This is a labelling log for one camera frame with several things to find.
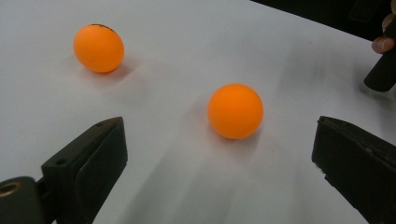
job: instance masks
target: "black tool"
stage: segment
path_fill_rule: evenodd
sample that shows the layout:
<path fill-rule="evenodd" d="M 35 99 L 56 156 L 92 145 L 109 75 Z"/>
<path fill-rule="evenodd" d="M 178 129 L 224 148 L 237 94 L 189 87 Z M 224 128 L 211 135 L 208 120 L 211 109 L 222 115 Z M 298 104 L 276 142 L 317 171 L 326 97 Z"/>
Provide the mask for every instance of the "black tool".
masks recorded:
<path fill-rule="evenodd" d="M 93 125 L 42 165 L 0 183 L 2 224 L 93 223 L 128 161 L 122 118 Z"/>
<path fill-rule="evenodd" d="M 312 161 L 369 223 L 396 223 L 396 146 L 351 123 L 321 117 Z"/>
<path fill-rule="evenodd" d="M 396 39 L 396 20 L 390 23 L 384 35 Z M 390 91 L 396 84 L 396 49 L 392 49 L 379 59 L 364 84 L 374 91 Z"/>

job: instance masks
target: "orange ball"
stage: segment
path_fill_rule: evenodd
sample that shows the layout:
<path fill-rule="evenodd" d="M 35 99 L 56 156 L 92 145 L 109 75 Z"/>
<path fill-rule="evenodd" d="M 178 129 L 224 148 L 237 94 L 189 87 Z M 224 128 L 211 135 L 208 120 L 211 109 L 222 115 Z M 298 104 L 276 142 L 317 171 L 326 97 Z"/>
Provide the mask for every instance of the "orange ball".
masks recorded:
<path fill-rule="evenodd" d="M 121 64 L 124 55 L 119 35 L 101 24 L 81 28 L 75 36 L 73 49 L 77 59 L 97 73 L 113 71 Z"/>
<path fill-rule="evenodd" d="M 209 100 L 207 116 L 216 133 L 230 139 L 252 135 L 262 123 L 264 107 L 259 94 L 243 84 L 221 87 Z"/>

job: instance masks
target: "black handle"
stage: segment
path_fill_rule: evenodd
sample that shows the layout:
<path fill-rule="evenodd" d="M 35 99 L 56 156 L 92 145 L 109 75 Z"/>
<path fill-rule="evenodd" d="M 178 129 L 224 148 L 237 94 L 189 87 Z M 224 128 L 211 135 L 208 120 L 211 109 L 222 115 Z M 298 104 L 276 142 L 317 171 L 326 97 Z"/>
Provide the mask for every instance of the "black handle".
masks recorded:
<path fill-rule="evenodd" d="M 384 35 L 396 38 L 396 20 L 390 23 Z M 396 48 L 379 59 L 378 63 L 364 79 L 364 84 L 373 91 L 389 91 L 396 84 Z"/>

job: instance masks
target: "white table surface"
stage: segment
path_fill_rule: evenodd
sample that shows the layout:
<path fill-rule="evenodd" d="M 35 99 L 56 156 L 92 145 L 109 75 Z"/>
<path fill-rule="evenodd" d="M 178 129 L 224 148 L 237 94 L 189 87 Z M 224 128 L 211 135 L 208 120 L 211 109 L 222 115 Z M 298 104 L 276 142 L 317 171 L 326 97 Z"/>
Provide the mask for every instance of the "white table surface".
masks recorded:
<path fill-rule="evenodd" d="M 113 74 L 82 67 L 79 28 L 123 40 Z M 122 116 L 129 161 L 96 224 L 366 223 L 311 161 L 319 116 L 396 144 L 394 101 L 360 89 L 369 41 L 248 0 L 2 1 L 0 180 L 40 165 L 103 119 Z M 261 128 L 228 141 L 207 101 L 245 83 Z"/>

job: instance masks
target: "human hand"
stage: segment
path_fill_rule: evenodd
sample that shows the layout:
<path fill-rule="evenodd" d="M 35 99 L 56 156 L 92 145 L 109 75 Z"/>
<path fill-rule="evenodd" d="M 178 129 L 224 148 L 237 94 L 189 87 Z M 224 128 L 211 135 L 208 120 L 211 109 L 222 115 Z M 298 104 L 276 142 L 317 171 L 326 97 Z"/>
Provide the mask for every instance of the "human hand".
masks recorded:
<path fill-rule="evenodd" d="M 382 29 L 388 27 L 388 25 L 394 20 L 396 14 L 396 0 L 392 0 L 391 2 L 392 13 L 389 14 L 382 22 Z M 375 39 L 372 44 L 372 48 L 375 52 L 379 54 L 383 54 L 390 49 L 393 49 L 396 45 L 396 40 L 392 38 L 388 38 L 385 36 L 380 36 L 379 38 Z"/>

